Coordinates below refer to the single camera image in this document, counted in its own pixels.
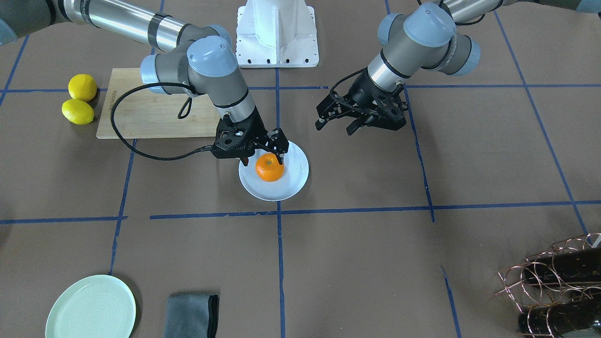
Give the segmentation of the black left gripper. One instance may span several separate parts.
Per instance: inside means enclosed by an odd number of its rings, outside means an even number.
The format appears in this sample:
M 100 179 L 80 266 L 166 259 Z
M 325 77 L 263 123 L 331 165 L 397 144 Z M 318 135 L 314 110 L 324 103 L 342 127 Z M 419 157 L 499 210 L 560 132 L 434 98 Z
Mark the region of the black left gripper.
M 344 96 L 337 94 L 335 88 L 354 76 L 357 76 L 357 78 L 352 83 L 348 93 Z M 393 89 L 400 84 L 402 84 L 400 81 L 393 83 Z M 354 118 L 346 127 L 348 136 L 353 135 L 360 128 L 377 127 L 379 115 L 371 109 L 373 107 L 373 96 L 370 90 L 374 86 L 377 85 L 370 79 L 366 70 L 355 71 L 339 80 L 329 90 L 329 96 L 326 96 L 316 107 L 318 120 L 315 122 L 315 126 L 317 131 L 321 131 L 327 122 L 343 117 Z

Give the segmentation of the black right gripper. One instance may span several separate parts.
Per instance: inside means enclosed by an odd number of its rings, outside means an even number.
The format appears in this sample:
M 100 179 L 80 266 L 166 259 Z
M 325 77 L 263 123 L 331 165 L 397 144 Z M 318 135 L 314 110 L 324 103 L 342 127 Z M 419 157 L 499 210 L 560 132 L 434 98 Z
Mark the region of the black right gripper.
M 260 113 L 255 108 L 250 116 L 241 122 L 232 122 L 229 115 L 224 115 L 217 124 L 216 137 L 210 152 L 218 159 L 239 158 L 242 165 L 247 167 L 249 159 L 258 148 L 274 154 L 277 162 L 283 165 L 289 143 L 281 128 L 271 132 L 265 129 Z

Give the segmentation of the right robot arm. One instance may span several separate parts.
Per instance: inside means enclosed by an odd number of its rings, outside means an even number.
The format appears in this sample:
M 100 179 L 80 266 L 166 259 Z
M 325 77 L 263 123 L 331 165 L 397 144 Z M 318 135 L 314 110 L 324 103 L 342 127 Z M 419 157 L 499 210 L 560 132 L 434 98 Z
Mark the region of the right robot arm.
M 192 154 L 209 151 L 218 159 L 241 160 L 248 165 L 257 149 L 284 162 L 288 140 L 280 128 L 267 131 L 231 48 L 231 37 L 219 25 L 199 27 L 124 0 L 3 0 L 0 5 L 1 44 L 49 26 L 73 22 L 108 30 L 154 47 L 156 55 L 142 60 L 142 85 L 125 92 L 111 108 L 117 137 L 141 156 L 149 154 L 126 142 L 117 130 L 115 113 L 127 96 L 144 89 L 167 95 L 187 95 L 186 105 L 207 95 L 219 113 L 213 144 Z

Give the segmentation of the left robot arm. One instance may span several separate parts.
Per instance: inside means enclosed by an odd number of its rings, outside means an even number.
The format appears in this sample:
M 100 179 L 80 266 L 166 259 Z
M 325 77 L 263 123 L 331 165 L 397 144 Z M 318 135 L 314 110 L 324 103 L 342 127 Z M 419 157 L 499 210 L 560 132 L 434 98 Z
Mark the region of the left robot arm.
M 479 63 L 481 49 L 458 26 L 474 25 L 512 0 L 436 0 L 419 2 L 409 15 L 388 14 L 378 26 L 382 45 L 369 65 L 352 73 L 354 82 L 347 94 L 331 88 L 316 109 L 316 129 L 335 118 L 351 117 L 348 135 L 359 128 L 397 131 L 406 123 L 408 104 L 400 94 L 406 81 L 418 70 L 440 71 L 464 76 Z

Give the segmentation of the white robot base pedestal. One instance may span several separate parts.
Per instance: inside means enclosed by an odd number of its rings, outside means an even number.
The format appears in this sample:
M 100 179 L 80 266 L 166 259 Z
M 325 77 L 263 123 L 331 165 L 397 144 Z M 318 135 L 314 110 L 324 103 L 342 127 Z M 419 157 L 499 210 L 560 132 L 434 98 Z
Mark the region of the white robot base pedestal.
M 238 8 L 235 55 L 243 69 L 317 67 L 314 8 L 304 0 L 248 0 Z

